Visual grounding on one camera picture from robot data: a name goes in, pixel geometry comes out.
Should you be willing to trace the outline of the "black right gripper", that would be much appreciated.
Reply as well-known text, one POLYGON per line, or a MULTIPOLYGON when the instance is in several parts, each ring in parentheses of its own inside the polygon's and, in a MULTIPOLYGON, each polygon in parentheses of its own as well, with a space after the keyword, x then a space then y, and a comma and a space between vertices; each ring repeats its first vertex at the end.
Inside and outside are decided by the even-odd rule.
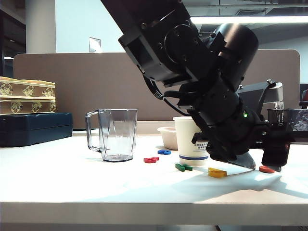
POLYGON ((276 172, 287 164, 291 136, 261 120, 237 93, 191 92, 189 114, 200 129, 192 143, 208 141, 206 150, 211 159, 255 170, 255 161, 248 152, 253 148, 264 151, 262 165, 276 172))

